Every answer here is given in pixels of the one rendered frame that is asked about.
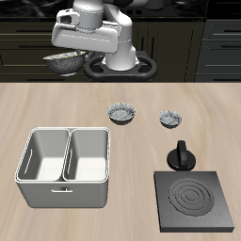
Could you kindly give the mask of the large grey speckled bowl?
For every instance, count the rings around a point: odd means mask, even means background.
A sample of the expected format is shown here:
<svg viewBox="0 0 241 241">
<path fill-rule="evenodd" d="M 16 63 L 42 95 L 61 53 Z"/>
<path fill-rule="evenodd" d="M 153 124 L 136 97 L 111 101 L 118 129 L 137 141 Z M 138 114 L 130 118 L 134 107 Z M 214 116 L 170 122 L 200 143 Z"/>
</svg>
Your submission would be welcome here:
<svg viewBox="0 0 241 241">
<path fill-rule="evenodd" d="M 52 72 L 57 73 L 59 76 L 72 76 L 82 68 L 85 55 L 84 51 L 80 51 L 80 55 L 74 51 L 46 56 L 43 61 Z"/>
</svg>

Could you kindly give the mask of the medium grey speckled bowl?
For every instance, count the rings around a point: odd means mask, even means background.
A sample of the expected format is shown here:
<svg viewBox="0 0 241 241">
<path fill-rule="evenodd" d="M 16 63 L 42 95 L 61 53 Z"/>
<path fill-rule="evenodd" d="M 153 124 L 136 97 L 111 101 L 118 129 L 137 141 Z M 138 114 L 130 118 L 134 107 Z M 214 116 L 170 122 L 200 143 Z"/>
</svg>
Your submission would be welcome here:
<svg viewBox="0 0 241 241">
<path fill-rule="evenodd" d="M 137 111 L 131 104 L 115 103 L 107 108 L 106 113 L 117 125 L 125 125 L 133 120 Z"/>
</svg>

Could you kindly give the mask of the round black knob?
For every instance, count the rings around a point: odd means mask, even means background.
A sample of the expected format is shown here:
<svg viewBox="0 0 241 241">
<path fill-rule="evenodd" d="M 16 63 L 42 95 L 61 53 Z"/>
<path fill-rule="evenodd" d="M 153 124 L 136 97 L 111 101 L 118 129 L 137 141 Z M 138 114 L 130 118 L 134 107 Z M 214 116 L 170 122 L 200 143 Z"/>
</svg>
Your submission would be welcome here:
<svg viewBox="0 0 241 241">
<path fill-rule="evenodd" d="M 167 156 L 168 165 L 176 171 L 190 171 L 196 165 L 196 157 L 185 145 L 184 140 L 177 142 L 177 147 Z"/>
</svg>

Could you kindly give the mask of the dark kitchen cupboards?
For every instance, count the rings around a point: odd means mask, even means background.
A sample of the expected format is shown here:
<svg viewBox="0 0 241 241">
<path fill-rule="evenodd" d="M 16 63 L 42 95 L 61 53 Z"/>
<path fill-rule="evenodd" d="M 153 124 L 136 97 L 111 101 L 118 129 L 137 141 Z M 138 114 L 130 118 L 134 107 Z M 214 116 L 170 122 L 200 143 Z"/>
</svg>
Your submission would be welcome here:
<svg viewBox="0 0 241 241">
<path fill-rule="evenodd" d="M 74 52 L 52 44 L 56 16 L 74 0 L 0 0 L 0 82 L 89 80 L 84 68 L 72 76 L 52 72 L 46 56 Z M 224 0 L 165 0 L 162 9 L 125 7 L 132 44 L 157 65 L 153 82 L 241 82 L 239 19 L 217 7 Z"/>
</svg>

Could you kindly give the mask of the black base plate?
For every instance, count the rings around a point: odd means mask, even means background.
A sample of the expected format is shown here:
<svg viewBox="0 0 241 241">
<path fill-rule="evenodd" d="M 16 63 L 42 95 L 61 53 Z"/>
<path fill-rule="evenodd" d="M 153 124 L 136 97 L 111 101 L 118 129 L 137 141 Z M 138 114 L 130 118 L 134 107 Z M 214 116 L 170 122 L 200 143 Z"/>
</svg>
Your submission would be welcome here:
<svg viewBox="0 0 241 241">
<path fill-rule="evenodd" d="M 85 63 L 84 72 L 91 82 L 137 83 L 150 82 L 157 73 L 156 63 L 144 51 L 137 51 L 138 64 L 131 70 L 113 71 L 103 63 L 104 54 L 96 53 Z"/>
</svg>

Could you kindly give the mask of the dark grey stove plate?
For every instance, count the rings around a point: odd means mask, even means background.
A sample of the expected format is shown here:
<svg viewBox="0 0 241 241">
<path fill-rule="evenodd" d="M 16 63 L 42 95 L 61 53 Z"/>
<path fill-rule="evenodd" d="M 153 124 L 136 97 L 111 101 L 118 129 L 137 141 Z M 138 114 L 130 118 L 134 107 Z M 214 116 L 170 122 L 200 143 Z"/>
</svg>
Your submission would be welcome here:
<svg viewBox="0 0 241 241">
<path fill-rule="evenodd" d="M 156 171 L 162 233 L 231 233 L 232 216 L 215 171 Z"/>
</svg>

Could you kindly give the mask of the white two-bin basket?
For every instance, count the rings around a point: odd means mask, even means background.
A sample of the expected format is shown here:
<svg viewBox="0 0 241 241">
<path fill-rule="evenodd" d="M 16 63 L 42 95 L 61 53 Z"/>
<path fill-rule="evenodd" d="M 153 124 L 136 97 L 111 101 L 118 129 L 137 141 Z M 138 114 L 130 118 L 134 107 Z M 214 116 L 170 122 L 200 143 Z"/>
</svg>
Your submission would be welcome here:
<svg viewBox="0 0 241 241">
<path fill-rule="evenodd" d="M 14 179 L 32 208 L 103 208 L 109 155 L 105 127 L 38 127 L 29 134 Z"/>
</svg>

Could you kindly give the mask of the small grey speckled bowl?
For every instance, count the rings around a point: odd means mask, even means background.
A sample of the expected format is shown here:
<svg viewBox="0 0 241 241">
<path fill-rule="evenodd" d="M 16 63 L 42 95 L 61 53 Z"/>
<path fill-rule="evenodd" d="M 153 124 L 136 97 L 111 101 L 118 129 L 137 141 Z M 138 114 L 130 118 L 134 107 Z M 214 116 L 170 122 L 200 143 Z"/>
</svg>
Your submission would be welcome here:
<svg viewBox="0 0 241 241">
<path fill-rule="evenodd" d="M 183 120 L 182 116 L 172 110 L 164 110 L 159 114 L 161 124 L 169 129 L 176 128 Z"/>
</svg>

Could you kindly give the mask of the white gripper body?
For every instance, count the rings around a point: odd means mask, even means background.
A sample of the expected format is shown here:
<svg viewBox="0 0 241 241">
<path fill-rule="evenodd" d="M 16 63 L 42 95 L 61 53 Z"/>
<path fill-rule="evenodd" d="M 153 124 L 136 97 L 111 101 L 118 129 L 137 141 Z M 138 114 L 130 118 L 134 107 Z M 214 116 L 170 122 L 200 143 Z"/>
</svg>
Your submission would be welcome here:
<svg viewBox="0 0 241 241">
<path fill-rule="evenodd" d="M 121 27 L 104 21 L 93 32 L 82 31 L 78 26 L 56 23 L 52 33 L 52 44 L 57 47 L 114 54 L 118 51 Z"/>
</svg>

